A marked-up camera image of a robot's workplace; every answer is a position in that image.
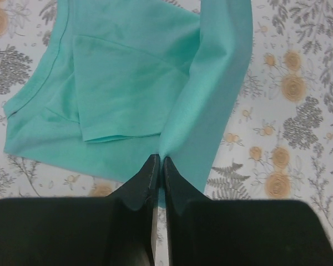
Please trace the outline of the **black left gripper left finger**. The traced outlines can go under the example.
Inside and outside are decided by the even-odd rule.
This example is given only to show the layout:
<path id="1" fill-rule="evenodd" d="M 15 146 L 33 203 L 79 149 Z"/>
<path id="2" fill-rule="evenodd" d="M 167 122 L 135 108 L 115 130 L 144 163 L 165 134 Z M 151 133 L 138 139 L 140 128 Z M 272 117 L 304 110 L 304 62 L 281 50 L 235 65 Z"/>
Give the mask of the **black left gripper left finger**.
<path id="1" fill-rule="evenodd" d="M 0 265 L 154 265 L 159 157 L 105 197 L 0 199 Z"/>

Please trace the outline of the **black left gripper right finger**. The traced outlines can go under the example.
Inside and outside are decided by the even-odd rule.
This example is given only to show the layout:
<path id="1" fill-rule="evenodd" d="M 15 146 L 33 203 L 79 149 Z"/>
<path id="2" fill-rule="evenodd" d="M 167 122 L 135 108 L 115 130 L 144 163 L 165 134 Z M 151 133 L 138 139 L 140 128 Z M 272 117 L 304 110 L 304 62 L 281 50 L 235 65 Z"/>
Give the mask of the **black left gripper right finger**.
<path id="1" fill-rule="evenodd" d="M 315 212 L 294 200 L 209 199 L 163 165 L 170 265 L 333 265 Z"/>

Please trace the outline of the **teal t shirt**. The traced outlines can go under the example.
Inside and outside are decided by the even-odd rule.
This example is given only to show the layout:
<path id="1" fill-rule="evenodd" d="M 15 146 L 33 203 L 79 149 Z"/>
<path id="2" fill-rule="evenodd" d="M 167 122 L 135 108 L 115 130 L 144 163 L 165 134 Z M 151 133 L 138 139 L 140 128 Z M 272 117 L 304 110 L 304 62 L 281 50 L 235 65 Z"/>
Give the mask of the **teal t shirt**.
<path id="1" fill-rule="evenodd" d="M 4 106 L 5 153 L 125 182 L 170 157 L 206 185 L 253 46 L 250 1 L 58 1 L 48 48 Z"/>

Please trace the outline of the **floral patterned table cloth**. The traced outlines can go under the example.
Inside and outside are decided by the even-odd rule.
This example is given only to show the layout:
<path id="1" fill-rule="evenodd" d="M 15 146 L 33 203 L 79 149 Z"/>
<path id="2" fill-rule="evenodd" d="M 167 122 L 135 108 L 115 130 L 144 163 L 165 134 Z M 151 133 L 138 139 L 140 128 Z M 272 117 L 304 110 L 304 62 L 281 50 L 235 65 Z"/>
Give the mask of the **floral patterned table cloth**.
<path id="1" fill-rule="evenodd" d="M 205 194 L 308 203 L 333 246 L 333 1 L 253 1 L 253 55 Z M 0 1 L 0 199 L 107 196 L 119 182 L 3 152 L 3 106 L 46 51 L 56 1 Z"/>

